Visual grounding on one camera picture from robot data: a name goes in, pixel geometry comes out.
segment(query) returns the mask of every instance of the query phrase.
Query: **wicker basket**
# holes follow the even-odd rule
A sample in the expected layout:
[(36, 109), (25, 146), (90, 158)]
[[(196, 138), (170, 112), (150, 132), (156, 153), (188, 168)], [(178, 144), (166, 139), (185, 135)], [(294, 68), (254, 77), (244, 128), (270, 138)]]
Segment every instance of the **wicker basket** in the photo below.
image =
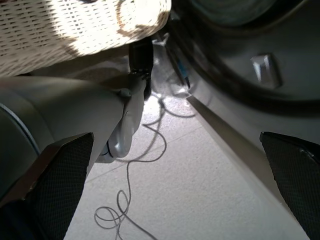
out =
[(0, 0), (0, 77), (140, 40), (170, 9), (171, 0)]

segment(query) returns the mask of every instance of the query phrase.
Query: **floor tile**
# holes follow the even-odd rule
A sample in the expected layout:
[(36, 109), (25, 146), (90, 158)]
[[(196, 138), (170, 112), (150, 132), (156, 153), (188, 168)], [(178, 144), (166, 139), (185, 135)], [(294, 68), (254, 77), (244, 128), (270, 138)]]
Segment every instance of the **floor tile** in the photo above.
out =
[[(157, 162), (132, 163), (129, 170), (128, 215), (159, 240), (306, 239), (298, 225), (285, 226), (286, 220), (254, 195), (203, 128), (168, 143)], [(116, 208), (121, 189), (128, 191), (125, 166), (87, 182), (65, 239), (115, 239), (115, 230), (99, 228), (93, 214), (100, 206)], [(121, 236), (150, 239), (128, 221)]]

